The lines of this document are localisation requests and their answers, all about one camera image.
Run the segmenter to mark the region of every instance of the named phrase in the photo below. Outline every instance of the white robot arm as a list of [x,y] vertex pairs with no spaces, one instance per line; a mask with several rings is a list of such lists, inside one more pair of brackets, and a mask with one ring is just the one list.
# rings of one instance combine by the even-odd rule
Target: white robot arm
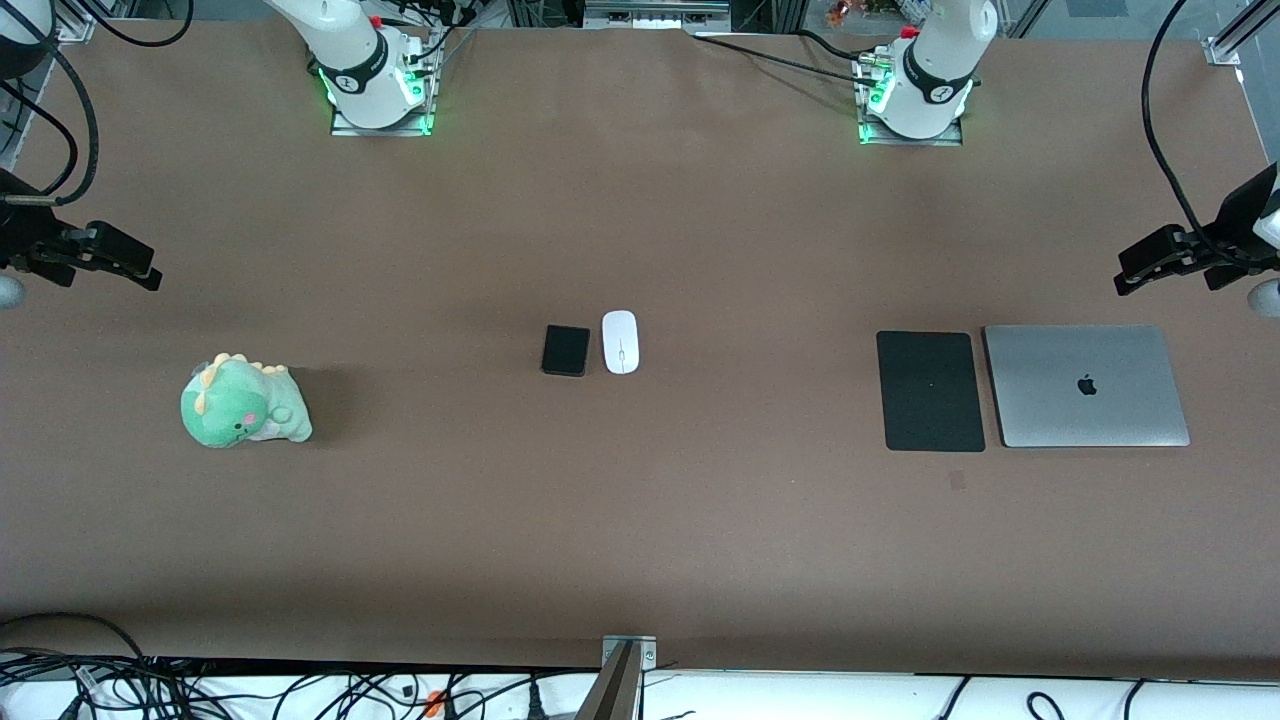
[[320,64],[329,99],[353,126],[393,126],[425,101],[422,41],[366,17],[356,0],[265,0]]
[[973,72],[997,28],[991,0],[933,0],[920,35],[888,46],[892,74],[868,111],[902,137],[941,135],[964,113]]

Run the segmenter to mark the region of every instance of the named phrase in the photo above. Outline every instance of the desk surface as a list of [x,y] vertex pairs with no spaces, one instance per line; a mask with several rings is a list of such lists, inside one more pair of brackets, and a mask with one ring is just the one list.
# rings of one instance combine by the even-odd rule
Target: desk surface
[[[468,42],[416,141],[328,137],[282,22],[68,53],[102,164],[63,217],[165,284],[28,281],[3,316],[5,612],[174,655],[589,664],[643,632],[685,666],[1275,674],[1280,328],[1248,283],[1111,288],[1179,219],[1144,45],[995,44],[941,150],[860,146],[838,82],[680,32]],[[47,106],[78,118],[60,77]],[[1194,45],[1153,106],[1203,215],[1265,164]],[[548,323],[616,307],[639,373],[539,372]],[[1189,448],[1006,450],[983,382],[986,452],[886,450],[877,331],[980,363],[983,324],[1100,322],[1164,328]],[[220,351],[298,368],[315,441],[191,441]]]

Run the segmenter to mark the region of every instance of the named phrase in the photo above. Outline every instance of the plush toy head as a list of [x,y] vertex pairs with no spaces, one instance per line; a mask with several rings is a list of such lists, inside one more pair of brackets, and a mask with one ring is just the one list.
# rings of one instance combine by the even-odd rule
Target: plush toy head
[[182,393],[182,423],[206,447],[230,447],[266,419],[261,370],[243,360],[220,355]]

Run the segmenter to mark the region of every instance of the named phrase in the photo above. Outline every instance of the green dinosaur plush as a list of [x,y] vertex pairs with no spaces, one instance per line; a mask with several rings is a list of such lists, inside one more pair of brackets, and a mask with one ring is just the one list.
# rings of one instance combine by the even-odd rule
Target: green dinosaur plush
[[262,366],[225,352],[196,373],[182,391],[182,424],[205,447],[242,441],[311,437],[311,419],[298,383],[284,365]]

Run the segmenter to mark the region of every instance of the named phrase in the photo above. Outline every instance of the silver laptop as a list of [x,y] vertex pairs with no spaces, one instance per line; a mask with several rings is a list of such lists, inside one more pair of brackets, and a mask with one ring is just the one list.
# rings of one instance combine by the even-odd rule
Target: silver laptop
[[1155,325],[983,328],[1007,447],[1190,443]]

